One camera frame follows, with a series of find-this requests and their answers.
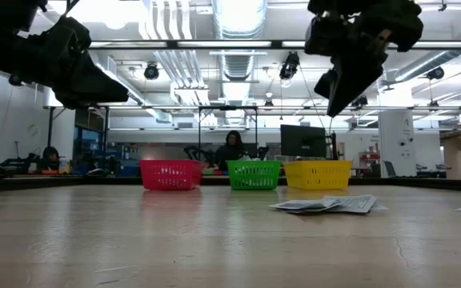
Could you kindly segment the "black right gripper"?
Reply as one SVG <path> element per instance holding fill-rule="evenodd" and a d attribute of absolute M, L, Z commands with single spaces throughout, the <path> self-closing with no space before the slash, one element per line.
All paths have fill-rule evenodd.
<path fill-rule="evenodd" d="M 318 80 L 314 92 L 329 99 L 327 115 L 334 117 L 383 73 L 387 40 L 378 16 L 384 0 L 310 0 L 314 17 L 305 34 L 306 54 L 331 57 L 334 65 Z"/>

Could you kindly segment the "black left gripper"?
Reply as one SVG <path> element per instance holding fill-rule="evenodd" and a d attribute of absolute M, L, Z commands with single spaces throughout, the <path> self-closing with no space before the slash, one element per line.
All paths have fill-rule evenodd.
<path fill-rule="evenodd" d="M 88 33 L 41 33 L 30 36 L 35 51 L 30 81 L 48 86 L 63 107 L 85 110 L 127 106 L 128 89 L 90 59 Z"/>

